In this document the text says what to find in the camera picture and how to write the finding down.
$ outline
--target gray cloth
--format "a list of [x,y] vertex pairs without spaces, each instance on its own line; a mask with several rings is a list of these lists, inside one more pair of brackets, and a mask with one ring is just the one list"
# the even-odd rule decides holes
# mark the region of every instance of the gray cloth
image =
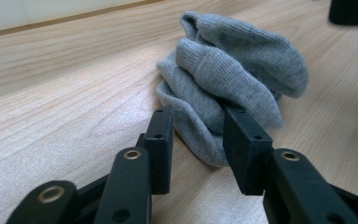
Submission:
[[277,100],[300,96],[308,70],[284,37],[218,15],[185,12],[182,39],[157,63],[165,81],[157,87],[172,105],[174,127],[190,150],[213,166],[226,166],[224,113],[214,97],[243,106],[265,129],[282,127]]

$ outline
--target light wood surface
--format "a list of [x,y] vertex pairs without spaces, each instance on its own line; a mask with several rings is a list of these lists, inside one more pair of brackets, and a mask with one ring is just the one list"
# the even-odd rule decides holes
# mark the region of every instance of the light wood surface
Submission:
[[[155,62],[184,36],[185,10],[219,13],[288,37],[310,84],[283,98],[275,147],[304,153],[327,181],[358,194],[358,27],[326,21],[329,1],[166,0],[0,36],[0,223],[33,188],[79,188],[106,175],[159,107]],[[175,136],[172,191],[154,223],[266,223],[229,168],[199,161]]]

